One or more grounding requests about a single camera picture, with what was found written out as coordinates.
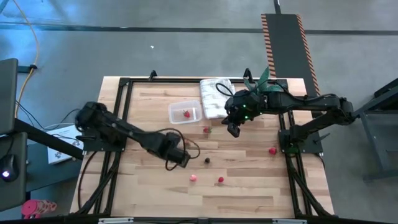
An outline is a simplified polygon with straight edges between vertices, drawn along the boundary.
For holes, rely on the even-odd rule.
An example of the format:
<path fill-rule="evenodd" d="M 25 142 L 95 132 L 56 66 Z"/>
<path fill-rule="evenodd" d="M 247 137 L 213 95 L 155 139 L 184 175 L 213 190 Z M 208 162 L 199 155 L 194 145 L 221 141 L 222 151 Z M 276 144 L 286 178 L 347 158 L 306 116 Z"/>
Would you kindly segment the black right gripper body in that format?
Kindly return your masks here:
<path fill-rule="evenodd" d="M 227 116 L 233 117 L 233 122 L 246 122 L 263 114 L 267 108 L 267 96 L 248 90 L 239 90 L 229 97 L 224 106 Z"/>

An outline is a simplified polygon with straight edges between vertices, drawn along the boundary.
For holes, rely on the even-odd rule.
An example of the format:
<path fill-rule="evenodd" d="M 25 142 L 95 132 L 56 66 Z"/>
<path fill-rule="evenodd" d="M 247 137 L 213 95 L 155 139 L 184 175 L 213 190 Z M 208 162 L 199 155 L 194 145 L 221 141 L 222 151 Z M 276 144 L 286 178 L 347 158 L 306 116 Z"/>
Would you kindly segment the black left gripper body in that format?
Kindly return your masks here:
<path fill-rule="evenodd" d="M 150 135 L 148 152 L 165 161 L 182 162 L 183 149 L 178 148 L 180 137 L 174 133 Z"/>

